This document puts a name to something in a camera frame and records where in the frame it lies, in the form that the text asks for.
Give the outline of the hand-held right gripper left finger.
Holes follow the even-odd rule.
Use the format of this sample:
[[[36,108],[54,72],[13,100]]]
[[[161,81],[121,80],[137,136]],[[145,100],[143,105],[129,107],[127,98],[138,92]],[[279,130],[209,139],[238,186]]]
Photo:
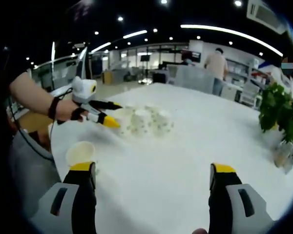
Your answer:
[[[42,234],[95,234],[95,162],[70,167],[39,200],[31,222]]]

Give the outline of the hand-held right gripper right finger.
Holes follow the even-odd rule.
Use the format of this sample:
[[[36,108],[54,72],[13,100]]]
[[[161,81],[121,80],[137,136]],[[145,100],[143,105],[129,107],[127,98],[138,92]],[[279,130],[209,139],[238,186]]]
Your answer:
[[[210,234],[265,234],[274,225],[266,201],[231,166],[210,165],[209,190]]]

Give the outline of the person's left hand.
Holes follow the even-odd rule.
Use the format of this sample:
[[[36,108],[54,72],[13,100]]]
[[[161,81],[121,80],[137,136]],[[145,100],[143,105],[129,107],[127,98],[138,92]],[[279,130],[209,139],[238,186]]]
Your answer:
[[[72,113],[78,109],[79,106],[72,100],[60,100],[56,107],[55,120],[69,121],[71,120]]]

